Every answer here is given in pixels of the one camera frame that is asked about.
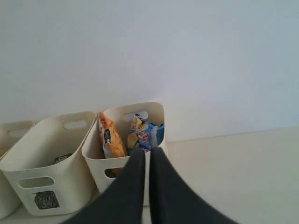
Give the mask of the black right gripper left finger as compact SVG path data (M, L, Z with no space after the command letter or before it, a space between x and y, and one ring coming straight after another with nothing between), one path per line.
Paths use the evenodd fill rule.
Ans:
M145 184L145 153L135 151L122 172L79 213L65 224L140 224Z

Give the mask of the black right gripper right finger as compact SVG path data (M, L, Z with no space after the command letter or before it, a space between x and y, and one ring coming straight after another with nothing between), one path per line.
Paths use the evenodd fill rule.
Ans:
M149 204L153 224L232 224L234 221L199 197L180 177L160 147L149 164Z

